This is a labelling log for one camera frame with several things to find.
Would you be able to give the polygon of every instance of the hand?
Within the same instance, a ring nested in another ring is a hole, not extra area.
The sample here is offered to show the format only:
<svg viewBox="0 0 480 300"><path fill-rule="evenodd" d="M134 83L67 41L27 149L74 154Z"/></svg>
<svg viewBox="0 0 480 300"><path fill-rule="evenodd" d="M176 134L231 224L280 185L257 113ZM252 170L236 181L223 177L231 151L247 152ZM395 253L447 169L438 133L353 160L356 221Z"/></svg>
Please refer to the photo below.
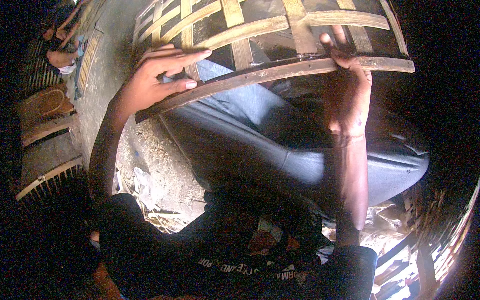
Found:
<svg viewBox="0 0 480 300"><path fill-rule="evenodd" d="M333 25L332 30L337 43L346 45L342 26ZM324 94L327 127L333 134L363 136L370 106L372 73L362 69L358 58L335 48L328 34L322 33L319 39L332 59L348 70Z"/></svg>
<svg viewBox="0 0 480 300"><path fill-rule="evenodd" d="M180 73L184 66L203 60L210 54L212 54L210 50L184 54L172 44L147 52L138 63L136 72L120 89L120 96L115 101L120 104L123 112L131 115L173 93L195 88L197 82L192 79L180 79L163 84L156 77L164 72L167 77Z"/></svg>
<svg viewBox="0 0 480 300"><path fill-rule="evenodd" d="M63 41L67 37L67 32L65 29L57 29L55 36Z"/></svg>

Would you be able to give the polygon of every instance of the blue jeans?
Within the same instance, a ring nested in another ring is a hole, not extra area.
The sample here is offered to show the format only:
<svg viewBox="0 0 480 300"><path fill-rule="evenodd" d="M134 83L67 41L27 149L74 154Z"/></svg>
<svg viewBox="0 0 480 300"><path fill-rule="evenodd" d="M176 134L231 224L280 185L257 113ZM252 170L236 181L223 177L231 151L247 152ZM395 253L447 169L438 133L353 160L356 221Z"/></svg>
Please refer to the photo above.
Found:
<svg viewBox="0 0 480 300"><path fill-rule="evenodd" d="M231 70L197 63L205 81ZM330 134L289 102L252 84L161 114L200 182L247 180L331 202ZM401 193L425 173L429 156L407 120L372 106L366 124L369 205Z"/></svg>

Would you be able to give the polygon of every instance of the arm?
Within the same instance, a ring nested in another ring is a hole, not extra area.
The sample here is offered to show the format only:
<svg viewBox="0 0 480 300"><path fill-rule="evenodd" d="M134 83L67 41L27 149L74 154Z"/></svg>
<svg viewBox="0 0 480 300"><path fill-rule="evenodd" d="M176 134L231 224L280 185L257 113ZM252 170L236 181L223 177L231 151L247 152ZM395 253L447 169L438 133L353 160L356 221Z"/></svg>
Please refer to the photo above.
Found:
<svg viewBox="0 0 480 300"><path fill-rule="evenodd" d="M73 32L75 32L73 29L70 30L69 32L69 35L71 33L71 35L67 38L67 33L65 32L65 27L73 20L73 18L75 17L75 15L78 13L78 11L80 10L80 7L84 4L88 4L91 0L82 0L78 5L77 7L75 7L75 9L73 9L72 13L70 13L70 15L68 16L68 18L65 20L65 22L62 23L62 25L60 25L60 27L57 28L57 32L55 34L55 36L61 40L69 40L72 35L73 35Z"/></svg>
<svg viewBox="0 0 480 300"><path fill-rule="evenodd" d="M339 25L332 26L335 39L346 44ZM336 243L358 245L368 208L367 146L365 124L370 105L372 74L363 71L359 60L334 48L328 34L320 41L333 60L345 68L345 78L336 91L325 95L327 126L334 140L336 177Z"/></svg>
<svg viewBox="0 0 480 300"><path fill-rule="evenodd" d="M70 29L70 31L68 32L68 35L67 36L62 36L63 37L63 42L60 44L60 46L57 48L57 51L62 49L63 47L65 47L65 45L68 43L68 41L72 38L73 34L75 33L75 31L77 31L78 27L80 26L80 24L77 22L75 23L75 25L72 26L72 28Z"/></svg>
<svg viewBox="0 0 480 300"><path fill-rule="evenodd" d="M168 95L197 86L197 82L192 79L161 84L156 77L164 72L165 76L177 74L183 70L183 66L205 59L211 53L210 50L206 50L184 55L180 49L168 44L158 51L144 55L138 70L108 104L94 143L88 185L96 206L111 196L117 147L128 117Z"/></svg>

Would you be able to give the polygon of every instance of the bamboo basket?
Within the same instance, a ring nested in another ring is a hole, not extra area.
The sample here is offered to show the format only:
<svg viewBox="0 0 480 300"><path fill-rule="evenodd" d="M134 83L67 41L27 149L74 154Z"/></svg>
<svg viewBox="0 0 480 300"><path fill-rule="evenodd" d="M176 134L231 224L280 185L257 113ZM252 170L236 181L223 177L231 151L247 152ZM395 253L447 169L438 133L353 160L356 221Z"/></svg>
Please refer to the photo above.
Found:
<svg viewBox="0 0 480 300"><path fill-rule="evenodd" d="M242 7L247 5L250 13L244 15ZM255 11L267 17L259 18L251 13ZM219 14L224 20L221 25L208 23L209 18ZM205 22L213 35L205 36L205 26L198 29L197 25ZM333 72L337 65L325 54L314 33L329 32L329 26L335 24L343 25L365 70L415 71L387 0L154 0L135 18L135 59L147 48L169 42L185 51L214 51L230 45L235 72L201 83L196 64L187 66L186 73L199 86L138 112L136 121L236 87ZM295 55L254 63L251 42L258 41L293 48Z"/></svg>

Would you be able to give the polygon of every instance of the concrete floor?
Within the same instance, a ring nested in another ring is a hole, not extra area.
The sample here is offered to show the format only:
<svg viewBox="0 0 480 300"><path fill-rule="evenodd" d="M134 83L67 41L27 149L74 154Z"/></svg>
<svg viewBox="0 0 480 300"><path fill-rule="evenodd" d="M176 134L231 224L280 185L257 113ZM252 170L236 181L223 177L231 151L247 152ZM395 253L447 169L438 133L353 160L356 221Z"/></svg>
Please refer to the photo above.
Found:
<svg viewBox="0 0 480 300"><path fill-rule="evenodd" d="M95 29L103 33L88 84L75 103L84 165L92 153L96 134L107 105L131 73L131 46L134 19L151 0L109 0ZM190 167L178 148L164 136L155 118L135 124L130 117L123 130L117 152L117 168L134 190L133 168L151 174L152 197L166 211L181 212L190 222L203 213L204 190L193 179Z"/></svg>

